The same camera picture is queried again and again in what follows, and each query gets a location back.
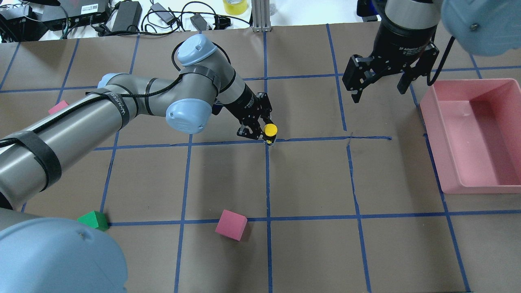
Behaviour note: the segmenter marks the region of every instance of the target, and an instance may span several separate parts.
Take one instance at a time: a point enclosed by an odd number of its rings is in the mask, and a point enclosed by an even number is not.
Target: velcro strap
[[[61,178],[61,164],[58,157],[53,149],[33,131],[15,132],[2,139],[2,141],[4,140],[15,140],[34,154],[34,159],[42,166],[47,179],[45,187],[41,191]]]
[[[219,94],[219,90],[221,89],[221,79],[215,73],[213,70],[211,70],[208,67],[201,66],[201,65],[191,65],[188,67],[185,67],[183,70],[179,72],[179,75],[189,74],[189,73],[195,73],[202,76],[206,76],[209,80],[212,81],[214,84],[215,90],[217,91],[217,94]]]
[[[130,121],[130,113],[125,101],[121,97],[121,94],[114,92],[104,93],[110,101],[118,108],[119,114],[121,115],[121,128],[125,127]]]

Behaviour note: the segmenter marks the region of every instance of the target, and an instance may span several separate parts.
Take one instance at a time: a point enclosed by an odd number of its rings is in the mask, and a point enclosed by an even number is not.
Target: white table surface
[[[141,20],[146,15],[151,6],[149,0],[139,0],[143,12]],[[170,7],[174,11],[180,11],[189,1],[186,0],[156,0],[165,8]],[[222,0],[202,0],[209,4],[217,14],[227,15]],[[250,19],[251,0],[247,0],[248,9],[241,15],[235,17],[242,18],[246,21]],[[20,3],[18,0],[4,0],[2,4]],[[276,13],[271,16],[272,26],[305,26],[305,25],[321,25],[325,23],[343,23],[343,22],[362,22],[362,19],[356,15],[356,0],[322,0],[322,1],[302,1],[302,0],[271,0],[270,3],[275,4]],[[36,12],[43,11],[43,6],[31,4]],[[211,12],[210,9],[202,4],[190,4],[185,11],[194,12]],[[107,23],[109,28],[112,27],[114,19],[116,19],[117,11],[114,13],[110,21]],[[183,25],[186,30],[195,30],[189,18],[191,14],[183,15]],[[208,23],[214,23],[213,15],[203,15]],[[156,15],[150,16],[150,21],[161,26],[166,26]],[[247,28],[248,25],[239,20],[232,19],[232,26],[228,29]],[[158,32],[168,31],[156,28]],[[90,26],[84,26],[74,29],[68,36],[69,39],[74,38],[92,38],[97,33]],[[61,31],[47,31],[40,40],[57,40],[61,37]]]

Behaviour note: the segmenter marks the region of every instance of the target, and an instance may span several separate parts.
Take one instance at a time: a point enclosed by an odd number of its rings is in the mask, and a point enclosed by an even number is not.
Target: blue tape line
[[[310,137],[310,138],[290,138],[290,139],[277,139],[277,142],[294,142],[294,141],[324,141],[324,140],[346,140],[346,139],[384,139],[392,140],[392,137],[388,136],[339,136],[339,137]],[[210,142],[192,142],[191,146],[200,147],[202,145],[228,145],[228,144],[259,144],[264,143],[262,140],[232,140],[232,141],[210,141]],[[116,149],[143,149],[143,148],[170,148],[170,147],[187,147],[188,143],[176,143],[176,144],[135,144],[135,145],[118,145]],[[112,146],[103,146],[96,148],[95,151],[111,150]]]
[[[20,43],[18,43],[16,45],[16,49],[13,53],[13,56],[11,57],[11,61],[9,62],[9,65],[7,66],[4,77],[2,78],[2,83],[0,83],[0,89],[4,86],[5,80],[7,79],[7,75],[9,74],[9,71],[11,70],[11,66],[13,65],[13,62],[15,61],[16,53],[18,53],[19,47],[20,47]]]
[[[346,147],[346,150],[348,153],[349,173],[351,176],[351,187],[353,189],[353,200],[355,203],[356,219],[358,221],[358,236],[360,238],[360,250],[362,251],[362,263],[364,264],[365,285],[367,287],[367,292],[371,293],[371,281],[369,278],[369,266],[367,264],[367,253],[365,250],[364,230],[362,229],[362,217],[360,215],[360,206],[358,205],[358,200],[356,199],[356,189],[355,189],[355,180],[353,177],[353,158],[351,157],[351,147],[348,145]]]
[[[135,56],[138,53],[139,35],[135,38],[134,54],[132,55],[132,62],[130,63],[129,74],[134,71]]]
[[[268,92],[268,45],[266,31],[263,32],[263,48],[264,48],[264,92]]]
[[[521,65],[518,66],[497,66],[497,67],[478,67],[479,70],[496,70],[496,69],[521,69]]]
[[[184,224],[214,224],[219,223],[219,219],[184,220]]]
[[[190,174],[190,159],[192,157],[192,135],[188,137],[188,152],[187,152],[187,167],[184,171],[184,190],[183,190],[183,206],[181,209],[181,222],[179,227],[179,243],[177,246],[177,263],[176,263],[176,279],[174,282],[174,293],[179,291],[179,273],[181,269],[181,251],[183,248],[183,234],[184,234],[184,217],[187,211],[187,194],[188,194],[188,176]]]
[[[68,91],[68,90],[87,90],[87,89],[97,89],[96,86],[90,86],[90,87],[68,87],[68,88],[64,88],[64,91]]]
[[[61,88],[48,88],[48,89],[26,89],[26,90],[5,90],[0,93],[25,93],[25,92],[46,92],[46,91],[59,91]]]
[[[209,141],[209,142],[194,142],[192,145],[222,145],[222,144],[249,144],[249,143],[264,143],[262,140],[231,140],[231,141]]]
[[[70,58],[69,67],[67,67],[67,72],[65,72],[64,81],[61,84],[60,94],[58,94],[58,99],[56,99],[56,104],[58,104],[61,100],[61,95],[64,92],[65,84],[67,83],[67,78],[69,77],[70,68],[72,67],[72,62],[74,61],[74,57],[76,56],[76,51],[78,50],[79,44],[80,44],[80,39],[76,39],[76,45],[74,46],[74,51],[72,51],[72,56]]]
[[[95,148],[94,151],[108,151],[112,150],[113,148],[113,146],[101,146],[99,148]]]
[[[267,234],[267,246],[268,246],[268,292],[273,293],[273,269],[272,269],[272,258],[271,258],[271,202],[270,196],[270,184],[269,184],[269,146],[266,144],[265,156],[266,156],[266,234]]]
[[[249,77],[243,78],[244,81],[249,80],[271,80],[271,79],[298,79],[298,78],[317,78],[317,77],[334,77],[336,74],[312,74],[312,75],[287,75],[287,76],[266,76],[266,77]]]
[[[187,147],[188,143],[176,143],[176,144],[136,144],[136,145],[119,145],[117,149],[145,149],[145,148],[169,148],[169,147]]]
[[[5,90],[0,91],[0,93],[25,93],[25,92],[45,92],[45,91],[60,91],[60,90],[87,90],[87,89],[95,89],[97,87],[68,87],[68,88],[46,88],[46,89],[25,89],[25,90]]]
[[[148,226],[148,225],[179,225],[181,221],[143,221],[143,222],[114,222],[109,227],[117,226]]]
[[[349,138],[354,139],[385,139],[392,140],[392,137],[389,136],[336,136],[336,137],[309,137],[309,138],[278,138],[277,142],[291,142],[291,141],[322,141],[322,140],[345,140]]]
[[[451,216],[521,214],[521,210],[461,211],[449,212]]]
[[[110,164],[108,165],[107,179],[105,180],[105,187],[103,188],[103,196],[101,198],[100,213],[103,213],[105,208],[105,200],[107,199],[108,184],[110,182],[110,175],[112,174],[112,165],[114,164],[114,158],[116,157],[116,146],[118,145],[119,131],[116,132],[114,137],[114,146],[112,147],[112,155],[110,157]]]
[[[335,75],[335,81],[337,82],[337,95],[338,95],[338,104],[340,106],[340,116],[342,119],[342,127],[344,131],[347,131],[348,128],[345,125],[345,115],[344,115],[344,104],[342,102],[342,92],[340,91],[340,81],[338,76],[338,69],[337,69],[337,58],[334,55],[334,47],[333,47],[333,39],[331,38],[331,31],[329,30],[329,24],[326,24],[327,29],[327,37],[329,39],[329,47],[331,48],[331,56],[333,57],[333,67],[334,67],[334,75]]]
[[[474,71],[476,68],[443,68],[441,72],[444,71]]]
[[[440,217],[445,216],[443,212],[433,213],[405,213],[405,214],[367,214],[360,215],[362,219],[381,219],[381,218],[418,218],[418,217]]]
[[[272,221],[315,221],[331,219],[356,219],[356,215],[325,215],[325,216],[291,216],[291,217],[272,217]]]
[[[427,126],[425,126],[425,121],[423,119],[423,114],[421,113],[420,104],[418,103],[418,99],[416,98],[416,92],[414,91],[414,86],[411,83],[409,85],[409,88],[411,89],[411,95],[413,96],[414,105],[416,105],[416,110],[418,111],[418,116],[420,117],[421,124],[424,127],[424,131],[427,131]]]
[[[438,191],[440,192],[440,198],[441,198],[441,202],[443,204],[443,209],[445,211],[445,217],[447,218],[447,224],[449,226],[449,231],[451,233],[452,243],[454,245],[454,252],[456,253],[458,265],[460,266],[460,273],[461,273],[461,277],[463,279],[463,284],[465,285],[465,290],[467,292],[470,292],[470,286],[468,284],[467,274],[465,272],[465,267],[463,266],[463,261],[461,259],[460,248],[457,244],[454,227],[452,226],[452,220],[451,220],[451,216],[449,213],[449,208],[447,207],[447,202],[445,202],[445,194],[441,190],[440,178],[438,177],[438,171],[436,169],[436,164],[434,162],[434,156],[432,155],[432,149],[430,148],[429,138],[426,134],[424,135],[424,137],[425,137],[425,144],[427,145],[427,150],[429,151],[429,157],[430,157],[430,161],[432,163],[432,168],[434,170],[434,175],[436,177],[436,183],[438,184]]]
[[[474,65],[474,68],[476,70],[476,73],[478,74],[479,79],[483,79],[481,77],[481,72],[479,72],[478,64],[476,63],[476,60],[474,60],[474,56],[472,54],[468,54],[470,56],[470,60],[472,60],[472,64]]]
[[[521,214],[521,210],[491,210],[491,211],[461,211],[449,212],[451,216],[472,216],[472,215],[504,215],[504,214]],[[403,213],[403,214],[361,214],[361,215],[324,215],[324,216],[280,216],[270,217],[270,222],[284,221],[320,221],[320,220],[336,220],[336,219],[381,219],[381,218],[418,218],[418,217],[445,217],[445,212],[431,213]],[[248,218],[248,222],[267,222],[267,217]],[[184,224],[214,224],[219,219],[193,219],[184,220]],[[148,225],[179,225],[180,220],[176,221],[143,221],[143,222],[115,222],[112,226],[148,226]]]

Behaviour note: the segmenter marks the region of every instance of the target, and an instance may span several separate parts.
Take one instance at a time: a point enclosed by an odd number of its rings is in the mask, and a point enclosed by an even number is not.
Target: blue tape grid
[[[440,192],[440,198],[441,198],[441,202],[443,204],[443,210],[445,211],[444,212],[445,217],[447,218],[447,224],[449,226],[449,231],[451,233],[452,244],[454,245],[454,251],[456,253],[457,262],[458,262],[458,265],[460,266],[460,273],[461,273],[461,277],[463,279],[463,284],[465,285],[465,290],[467,292],[470,292],[470,286],[468,284],[467,274],[465,273],[465,267],[463,266],[463,261],[461,259],[460,248],[457,244],[454,227],[452,226],[451,215],[449,214],[449,208],[447,207],[447,202],[445,202],[445,194],[441,190],[440,179],[438,177],[438,171],[436,169],[436,164],[434,163],[434,157],[432,155],[432,149],[430,148],[429,138],[427,137],[427,134],[425,134],[424,136],[425,136],[425,143],[427,144],[427,150],[429,151],[429,157],[430,157],[430,161],[432,163],[432,168],[434,169],[436,183],[438,184],[438,190]]]
[[[338,104],[340,105],[340,117],[342,118],[342,127],[344,131],[347,131],[348,128],[345,125],[345,116],[344,116],[344,104],[342,102],[342,92],[340,91],[340,76],[338,75],[338,68],[337,68],[337,58],[334,55],[334,47],[333,47],[333,39],[331,38],[331,31],[329,30],[329,24],[326,24],[327,29],[327,37],[329,39],[329,47],[331,48],[331,56],[333,57],[333,67],[334,67],[334,78],[337,82],[337,95],[338,95]]]
[[[335,77],[337,82],[337,94],[339,98],[339,105],[341,109],[341,115],[342,115],[342,126],[344,130],[346,130],[346,124],[345,124],[345,117],[343,115],[343,103],[342,103],[342,95],[340,91],[340,80],[339,78],[343,75],[342,73],[338,73],[337,70],[337,64],[336,64],[336,57],[334,54],[334,45],[333,40],[331,37],[331,32],[329,25],[326,25],[326,30],[328,33],[328,40],[329,45],[331,49],[331,56],[333,60],[334,65],[334,73],[333,74],[321,74],[321,75],[299,75],[299,76],[268,76],[268,65],[267,65],[267,42],[266,42],[266,32],[263,33],[263,39],[264,39],[264,76],[258,77],[258,78],[245,78],[244,80],[264,80],[264,90],[268,90],[268,80],[270,79],[298,79],[298,78],[320,78],[320,77]],[[77,89],[93,89],[96,88],[96,86],[89,86],[89,87],[65,87],[68,75],[70,73],[70,69],[72,66],[72,62],[74,60],[74,57],[76,55],[76,51],[79,45],[80,39],[77,39],[75,48],[73,51],[73,54],[71,56],[71,60],[63,81],[63,84],[60,88],[44,88],[44,89],[20,89],[20,90],[2,90],[2,87],[7,79],[7,76],[11,70],[11,67],[14,63],[15,57],[18,53],[20,43],[17,44],[17,47],[14,51],[14,54],[9,62],[8,68],[6,70],[6,73],[4,74],[2,81],[0,83],[0,93],[17,93],[17,92],[36,92],[36,91],[60,91],[58,99],[56,103],[58,103],[61,99],[61,95],[63,91],[66,90],[77,90]],[[136,38],[136,43],[134,47],[134,52],[132,56],[132,62],[130,65],[129,73],[132,73],[133,66],[135,62],[135,57],[138,51],[138,45],[139,45],[139,36]],[[443,71],[473,71],[475,70],[478,77],[482,78],[480,71],[481,70],[501,70],[501,69],[521,69],[521,66],[497,66],[497,67],[479,67],[474,60],[474,57],[470,55],[470,58],[473,62],[474,67],[473,68],[447,68]],[[414,92],[414,88],[411,85],[410,90],[413,96],[413,101],[415,105],[418,107],[419,105],[418,101]],[[179,246],[178,246],[178,259],[177,259],[177,265],[176,265],[176,281],[175,281],[175,292],[178,291],[179,286],[179,273],[180,273],[180,262],[181,262],[181,252],[182,252],[182,238],[183,238],[183,229],[184,224],[191,225],[191,224],[208,224],[208,223],[217,223],[219,219],[201,219],[201,220],[185,220],[185,210],[186,210],[186,201],[187,201],[187,191],[188,191],[188,176],[189,176],[189,169],[190,169],[190,157],[191,157],[191,147],[197,146],[197,145],[220,145],[220,144],[241,144],[241,143],[262,143],[259,141],[219,141],[219,142],[200,142],[200,143],[192,143],[192,136],[189,137],[188,143],[178,143],[178,144],[148,144],[148,145],[118,145],[118,138],[119,138],[119,132],[116,133],[114,144],[110,147],[101,147],[97,148],[96,150],[112,150],[112,155],[110,159],[110,165],[107,171],[107,178],[105,182],[105,188],[103,191],[102,196],[102,202],[100,206],[100,211],[103,211],[105,200],[107,196],[107,190],[109,186],[110,181],[110,175],[112,166],[114,163],[114,158],[116,155],[116,151],[118,149],[135,149],[135,148],[162,148],[162,147],[188,147],[188,154],[187,154],[187,166],[185,171],[185,183],[184,183],[184,192],[183,192],[183,206],[182,206],[182,215],[181,220],[175,220],[175,221],[146,221],[146,222],[114,222],[109,223],[110,226],[142,226],[142,225],[180,225],[180,234],[179,234]],[[391,137],[386,136],[374,136],[374,137],[356,137],[356,136],[342,136],[342,137],[315,137],[315,138],[292,138],[292,139],[279,139],[278,142],[290,142],[290,141],[317,141],[317,140],[346,140],[346,139],[385,139],[390,140]],[[361,251],[362,251],[362,258],[363,258],[363,264],[364,264],[364,273],[366,277],[366,286],[368,292],[371,292],[370,287],[370,278],[369,278],[369,270],[368,270],[368,264],[367,264],[367,256],[365,251],[365,244],[364,244],[364,238],[363,238],[363,229],[362,229],[362,219],[369,219],[369,218],[400,218],[400,217],[434,217],[434,216],[445,216],[447,218],[449,230],[451,233],[451,238],[454,244],[454,250],[456,252],[456,257],[458,264],[460,266],[460,271],[463,279],[463,283],[465,285],[466,291],[470,291],[470,286],[468,284],[468,280],[465,273],[465,268],[463,266],[463,261],[461,258],[461,254],[457,245],[457,239],[454,232],[454,228],[452,226],[451,216],[465,216],[465,215],[492,215],[492,214],[521,214],[521,210],[493,210],[493,211],[460,211],[460,212],[451,212],[449,211],[447,204],[445,202],[444,194],[441,191],[441,187],[439,184],[439,178],[436,171],[436,166],[433,161],[432,152],[430,149],[430,144],[428,141],[427,135],[425,135],[425,140],[427,144],[427,148],[429,151],[429,155],[431,158],[432,166],[435,171],[436,180],[438,183],[438,188],[440,192],[440,198],[443,203],[444,212],[434,212],[434,213],[402,213],[402,214],[361,214],[359,210],[359,206],[356,200],[356,192],[355,192],[355,186],[354,186],[354,179],[353,179],[353,163],[352,163],[352,157],[351,157],[351,150],[348,146],[346,148],[347,155],[348,155],[348,162],[349,162],[349,168],[350,168],[350,175],[351,175],[351,183],[353,187],[353,200],[355,202],[355,215],[324,215],[324,216],[293,216],[293,217],[271,217],[270,212],[270,201],[269,201],[269,147],[266,146],[265,155],[266,155],[266,217],[257,217],[257,218],[249,218],[249,222],[266,222],[267,223],[267,234],[268,234],[268,285],[269,285],[269,292],[272,293],[272,270],[271,270],[271,222],[273,221],[318,221],[318,220],[331,220],[331,219],[356,219],[358,221],[358,231],[359,231],[359,238],[361,243]],[[21,211],[23,212],[26,208],[26,204],[22,206]]]
[[[266,31],[263,32],[264,47],[264,92],[268,92],[268,42]],[[266,244],[268,258],[268,293],[273,293],[273,270],[271,261],[271,203],[269,200],[269,146],[265,144],[265,160],[266,160]]]

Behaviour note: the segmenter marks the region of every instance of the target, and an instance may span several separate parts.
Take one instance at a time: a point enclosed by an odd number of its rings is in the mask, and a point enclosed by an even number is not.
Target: power adapter
[[[195,14],[192,17],[190,17],[190,21],[192,22],[192,24],[194,25],[194,27],[198,31],[209,31],[209,30],[212,30],[212,28],[210,27],[208,22],[206,22],[204,17],[202,15],[200,15],[199,13]]]
[[[152,11],[162,11],[166,10],[160,3],[156,3],[150,7]],[[173,17],[173,15],[170,12],[156,12],[156,15],[164,21],[167,25],[172,25],[176,19]]]
[[[137,1],[119,2],[118,14],[112,25],[112,31],[137,31],[141,18],[141,4]]]

